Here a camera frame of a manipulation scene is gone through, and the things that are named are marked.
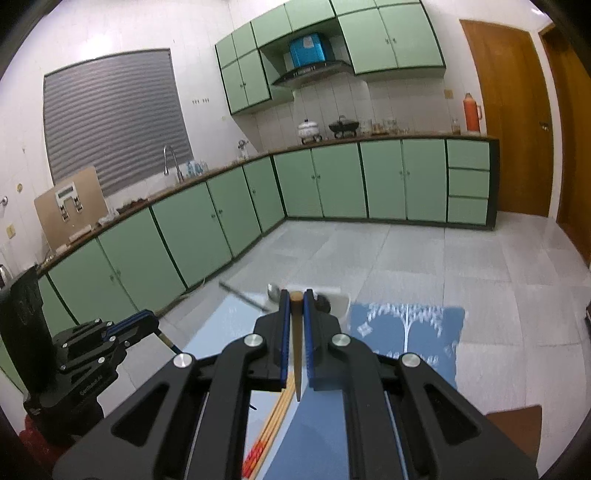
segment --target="drawer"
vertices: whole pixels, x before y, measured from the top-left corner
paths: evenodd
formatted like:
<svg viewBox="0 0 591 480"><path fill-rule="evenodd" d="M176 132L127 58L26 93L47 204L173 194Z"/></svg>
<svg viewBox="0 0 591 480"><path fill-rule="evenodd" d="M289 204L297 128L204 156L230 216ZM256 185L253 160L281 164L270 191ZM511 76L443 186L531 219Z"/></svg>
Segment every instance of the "drawer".
<svg viewBox="0 0 591 480"><path fill-rule="evenodd" d="M480 170L449 169L449 195L488 198L489 173Z"/></svg>
<svg viewBox="0 0 591 480"><path fill-rule="evenodd" d="M490 169L488 142L447 140L447 164L456 168Z"/></svg>
<svg viewBox="0 0 591 480"><path fill-rule="evenodd" d="M447 202L447 221L450 223L471 223L486 225L488 200L459 199L449 197Z"/></svg>

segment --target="orange thermos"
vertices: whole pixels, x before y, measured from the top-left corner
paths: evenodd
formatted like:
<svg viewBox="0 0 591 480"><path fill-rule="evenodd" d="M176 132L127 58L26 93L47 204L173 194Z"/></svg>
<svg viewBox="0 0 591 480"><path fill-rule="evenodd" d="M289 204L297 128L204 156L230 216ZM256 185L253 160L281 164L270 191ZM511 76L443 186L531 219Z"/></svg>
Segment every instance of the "orange thermos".
<svg viewBox="0 0 591 480"><path fill-rule="evenodd" d="M464 98L464 114L466 115L466 129L469 132L480 132L482 110L470 93L467 93Z"/></svg>

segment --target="blue box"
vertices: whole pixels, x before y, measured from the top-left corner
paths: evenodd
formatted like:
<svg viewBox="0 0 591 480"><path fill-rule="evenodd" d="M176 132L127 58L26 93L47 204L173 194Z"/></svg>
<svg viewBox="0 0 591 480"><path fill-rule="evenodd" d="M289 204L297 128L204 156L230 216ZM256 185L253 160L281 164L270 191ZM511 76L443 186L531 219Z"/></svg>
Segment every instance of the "blue box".
<svg viewBox="0 0 591 480"><path fill-rule="evenodd" d="M322 34L312 33L297 38L290 43L291 59L294 68L303 67L317 61L334 60L330 42Z"/></svg>

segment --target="white tile wall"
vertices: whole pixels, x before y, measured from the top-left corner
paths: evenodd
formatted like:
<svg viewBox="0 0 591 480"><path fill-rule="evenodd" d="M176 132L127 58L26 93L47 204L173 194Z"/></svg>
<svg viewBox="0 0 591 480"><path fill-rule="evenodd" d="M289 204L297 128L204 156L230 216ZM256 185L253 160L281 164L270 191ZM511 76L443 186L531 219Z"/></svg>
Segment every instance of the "white tile wall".
<svg viewBox="0 0 591 480"><path fill-rule="evenodd" d="M529 0L424 0L447 63L443 79L389 80L367 84L339 74L294 93L292 103L256 115L232 118L217 67L214 44L247 21L283 3L281 0L63 0L33 29L0 80L0 245L10 240L14 263L24 269L41 261L47 244L33 199L53 184L43 137L43 76L55 69L106 54L145 48L171 49L178 93L196 159L210 168L237 154L241 138L249 151L297 143L297 125L305 118L328 125L339 115L373 119L395 117L414 131L448 131L457 118L465 129L462 99L470 92L482 103L478 76L460 18L501 22L531 31L542 59L553 106L556 142L553 212L560 191L560 121L556 92L537 31L548 23ZM443 89L454 92L445 100ZM193 99L209 103L193 104ZM486 122L482 121L486 131ZM156 175L108 198L112 208L147 196L173 181ZM23 190L17 193L17 185Z"/></svg>

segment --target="range hood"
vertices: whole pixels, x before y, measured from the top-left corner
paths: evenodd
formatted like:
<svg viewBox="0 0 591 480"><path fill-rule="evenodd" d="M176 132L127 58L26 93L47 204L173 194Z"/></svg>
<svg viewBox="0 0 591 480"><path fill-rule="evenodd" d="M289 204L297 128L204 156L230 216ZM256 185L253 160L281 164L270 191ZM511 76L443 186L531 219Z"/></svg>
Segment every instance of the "range hood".
<svg viewBox="0 0 591 480"><path fill-rule="evenodd" d="M316 61L290 70L275 80L273 85L298 89L340 72L354 73L353 67L343 60Z"/></svg>

